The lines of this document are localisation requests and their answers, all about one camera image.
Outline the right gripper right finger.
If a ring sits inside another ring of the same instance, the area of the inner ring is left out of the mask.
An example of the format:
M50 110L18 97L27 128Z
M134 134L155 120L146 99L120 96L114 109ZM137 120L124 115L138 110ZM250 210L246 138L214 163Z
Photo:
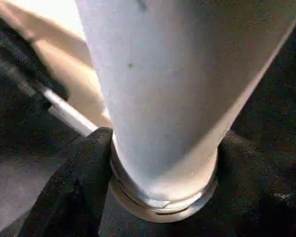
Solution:
M296 237L296 157L229 132L211 200L178 224L182 237Z

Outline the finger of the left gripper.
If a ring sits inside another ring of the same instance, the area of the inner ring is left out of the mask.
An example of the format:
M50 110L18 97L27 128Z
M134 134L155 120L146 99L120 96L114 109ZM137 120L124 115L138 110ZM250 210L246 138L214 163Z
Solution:
M17 65L19 57L26 58L12 40L12 32L0 32L0 74L8 78L23 94L44 109L51 107L52 103L46 97L45 92L49 89L34 77L29 77Z
M16 60L17 65L29 77L34 77L37 81L44 84L46 87L52 89L65 101L69 98L69 93L65 86L63 86L47 69L45 63L39 58L36 51L33 49L32 41L24 39L17 31L12 30L12 40L16 47L21 50L26 58Z

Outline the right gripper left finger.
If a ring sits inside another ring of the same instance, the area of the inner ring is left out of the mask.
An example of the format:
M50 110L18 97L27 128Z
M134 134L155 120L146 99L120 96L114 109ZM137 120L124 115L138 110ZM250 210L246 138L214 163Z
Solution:
M112 176L112 129L78 136L60 155L66 160L37 197L18 236L97 237Z

